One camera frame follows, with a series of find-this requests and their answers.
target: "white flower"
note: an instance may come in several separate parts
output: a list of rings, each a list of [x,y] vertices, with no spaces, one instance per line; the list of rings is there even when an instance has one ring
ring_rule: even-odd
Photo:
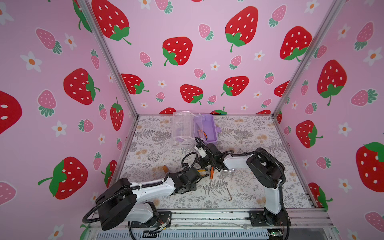
[[[360,239],[358,238],[358,233],[357,233],[357,232],[352,232],[352,231],[349,230],[348,228],[347,228],[347,231],[348,231],[348,238],[349,238],[350,240],[360,240]]]
[[[158,84],[158,86],[160,86],[160,87],[164,88],[164,86],[166,86],[166,83],[165,83],[165,81],[159,81],[159,84]]]
[[[297,103],[296,103],[296,101],[294,101],[294,102],[292,103],[292,108],[293,108],[294,110],[296,110],[296,107],[297,107]]]
[[[102,143],[105,143],[105,136],[102,133],[100,133],[100,137],[98,137],[97,140],[99,140],[99,143],[101,145]]]
[[[368,4],[371,7],[374,2],[375,0],[365,0],[364,5]]]
[[[9,15],[7,13],[7,7],[5,6],[5,3],[3,3],[3,2],[0,2],[0,12],[2,13],[2,14],[0,14],[0,24],[1,25],[5,25],[6,20],[13,21],[13,18],[11,17],[11,15]]]
[[[254,93],[253,98],[259,98],[261,95],[263,95],[263,94],[260,93],[260,91],[258,91],[257,93]]]
[[[64,227],[64,224],[61,225],[60,227],[59,226],[55,226],[55,228],[53,229],[53,233],[48,237],[48,240],[56,240],[57,238],[61,237],[63,235],[63,227]]]
[[[211,64],[211,70],[215,70],[215,71],[217,71],[217,69],[220,67],[220,65],[219,64],[217,64],[217,62],[214,62],[213,64]]]
[[[99,196],[99,193],[98,192],[94,192],[93,196],[90,199],[90,201],[93,202],[94,204],[96,204],[95,201],[96,201],[98,196]]]
[[[368,64],[370,66],[373,65],[373,63],[376,61],[376,60],[379,60],[379,59],[382,59],[383,56],[380,54],[381,52],[381,48],[382,47],[379,47],[378,49],[376,49],[375,51],[373,50],[369,50],[368,51],[368,57],[366,57],[363,62],[368,62]]]
[[[305,167],[305,169],[307,170],[308,169],[308,162],[307,160],[303,160],[303,167]]]
[[[29,51],[28,56],[20,55],[20,57],[22,58],[22,60],[24,60],[26,62],[26,69],[27,70],[35,69],[39,73],[41,72],[39,65],[42,64],[43,61],[35,58],[35,56],[33,55],[33,53],[31,51]]]
[[[307,8],[305,9],[304,13],[307,13],[307,12],[313,13],[313,10],[319,5],[320,3],[318,3],[317,0],[312,0],[310,2],[307,2]]]
[[[339,134],[344,134],[344,136],[348,136],[348,132],[352,131],[352,128],[348,127],[348,123],[345,122],[343,125],[339,124]]]
[[[348,192],[348,189],[352,189],[351,185],[348,184],[348,179],[339,178],[339,188],[344,189],[345,192]]]
[[[337,40],[339,40],[340,38],[345,38],[350,28],[351,28],[350,26],[347,26],[347,24],[344,24],[343,28],[338,31],[339,36],[337,37]]]
[[[141,9],[146,8],[149,10],[149,4],[151,3],[151,1],[152,0],[139,0],[139,2],[141,3]]]
[[[261,60],[262,60],[262,57],[264,57],[264,56],[265,56],[265,54],[263,53],[262,50],[260,50],[260,52],[255,53],[255,59],[254,59],[254,60],[259,60],[259,61],[261,61]]]
[[[65,129],[67,128],[66,124],[61,124],[60,121],[57,121],[57,126],[53,126],[52,130],[56,131],[56,137],[62,135],[66,135]]]
[[[64,42],[70,46],[71,50],[73,50],[73,47],[77,47],[77,45],[73,41],[73,36],[68,36],[68,34],[66,33],[64,34],[65,34],[65,37],[67,38],[66,40],[64,40]]]

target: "pink strawberry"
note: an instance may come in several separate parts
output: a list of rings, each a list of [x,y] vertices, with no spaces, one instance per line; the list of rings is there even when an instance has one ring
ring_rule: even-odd
[[[331,167],[331,161],[327,157],[319,157],[316,160],[316,164],[322,169],[327,169]]]
[[[159,92],[159,93],[156,94],[156,100],[158,102],[162,102],[164,100],[164,98],[165,98],[165,95],[164,95],[163,92]]]
[[[262,108],[266,108],[268,105],[270,105],[272,102],[272,99],[267,99],[263,102]]]
[[[384,232],[384,216],[381,216],[377,212],[369,212],[364,217],[365,220],[372,225],[372,227],[376,228],[380,232]]]
[[[16,188],[11,184],[0,181],[0,206],[16,197]]]
[[[326,52],[327,52],[327,47],[324,45],[321,45],[319,48],[316,49],[313,57],[321,58]]]
[[[291,133],[291,127],[290,126],[286,126],[285,129],[284,129],[284,133],[286,135],[290,134]]]
[[[157,8],[160,11],[164,11],[165,14],[170,14],[172,12],[172,3],[168,0],[155,0]]]
[[[207,77],[207,75],[204,73],[203,70],[201,69],[198,69],[198,68],[195,68],[195,70],[193,71],[195,73],[195,76],[197,78],[200,78],[200,79],[205,79]]]
[[[271,28],[274,28],[276,25],[278,25],[279,22],[283,20],[286,11],[287,11],[286,5],[281,5],[275,11],[273,11],[272,18],[269,19],[269,26]]]
[[[36,35],[40,39],[41,43],[53,53],[60,55],[63,51],[59,41],[55,41],[55,37],[52,33],[42,28],[36,28]]]
[[[92,49],[91,55],[92,55],[91,61],[92,61],[93,65],[95,66],[96,69],[99,69],[100,61],[99,61],[99,58],[98,58],[98,55],[97,55],[95,49]]]
[[[148,56],[148,54],[146,54],[145,52],[141,52],[140,53],[140,61],[144,64],[144,66],[146,67],[151,67],[152,66],[152,62],[151,62],[151,58]]]
[[[373,22],[368,22],[365,26],[360,30],[359,34],[356,37],[357,42],[355,42],[355,50],[359,51],[367,46],[367,41],[373,35]]]
[[[237,68],[237,66],[240,64],[241,64],[241,56],[238,55],[238,56],[232,58],[231,64],[229,64],[229,68],[231,70],[235,70]]]
[[[208,102],[209,105],[212,105],[212,104],[215,103],[216,99],[217,99],[216,95],[212,95],[212,96],[210,96],[210,97],[208,98],[208,101],[207,101],[207,102]]]
[[[56,107],[56,100],[51,91],[42,91],[37,98],[37,102],[40,104],[39,111],[41,115],[47,118],[55,113],[53,109]]]
[[[367,103],[371,104],[373,103],[377,98],[376,96],[379,95],[376,93],[376,90],[369,89],[368,91],[365,89],[362,89],[358,91],[352,98],[351,103],[353,105],[362,107],[365,106]]]
[[[117,139],[116,144],[118,145],[118,150],[121,150],[122,142],[120,138]]]
[[[301,95],[304,96],[308,91],[308,80],[305,79],[303,85],[301,86]]]
[[[81,120],[79,122],[79,130],[82,131],[82,132],[90,132],[92,131],[93,129],[93,123],[88,120],[88,119],[85,119],[85,120]]]
[[[211,31],[211,27],[206,24],[199,25],[200,37],[205,38],[206,41],[210,41],[214,37],[214,32]]]
[[[273,76],[273,73],[268,73],[267,75],[265,75],[265,83],[270,85],[272,84],[272,82],[274,81],[275,77]]]
[[[316,109],[317,109],[316,103],[308,104],[308,106],[305,108],[305,113],[312,114],[313,112],[316,112]]]
[[[105,109],[104,104],[99,105],[100,117],[103,120],[107,120],[107,109]]]
[[[93,168],[95,171],[97,171],[101,165],[101,153],[97,152],[94,157],[95,159],[93,160]]]

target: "ventilation grille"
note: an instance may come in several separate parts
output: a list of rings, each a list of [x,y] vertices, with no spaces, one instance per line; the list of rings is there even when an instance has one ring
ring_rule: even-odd
[[[133,236],[139,240],[143,239],[156,239],[156,240],[168,240],[168,239],[209,239],[209,240],[221,240],[221,239],[268,239],[267,229],[244,229],[244,230],[164,230],[156,236],[143,233],[143,230],[133,230]],[[97,240],[130,240],[128,230],[110,230],[106,232],[99,232]]]

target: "strawberry wallpaper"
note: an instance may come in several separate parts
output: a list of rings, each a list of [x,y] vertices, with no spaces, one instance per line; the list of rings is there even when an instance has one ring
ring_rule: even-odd
[[[332,3],[88,1],[139,114],[273,112]]]
[[[77,1],[0,0],[0,33],[1,239],[83,240],[130,110]]]
[[[384,239],[383,10],[346,2],[282,109],[280,128],[344,240]]]

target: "floral tablecloth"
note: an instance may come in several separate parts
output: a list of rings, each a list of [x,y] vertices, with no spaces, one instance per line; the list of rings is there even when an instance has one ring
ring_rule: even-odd
[[[285,166],[286,183],[283,198],[286,208],[311,207],[292,163],[269,116],[214,116],[218,133],[217,148],[235,153],[250,152],[263,147]],[[172,116],[140,117],[120,177],[130,182],[146,182],[163,178],[166,165],[171,172],[181,170],[181,159],[193,148],[177,149],[169,144]],[[194,155],[186,159],[192,163]],[[185,194],[152,199],[158,209],[248,209],[265,206],[264,187],[249,169],[215,172],[203,178],[197,190]],[[232,195],[230,200],[227,188]]]

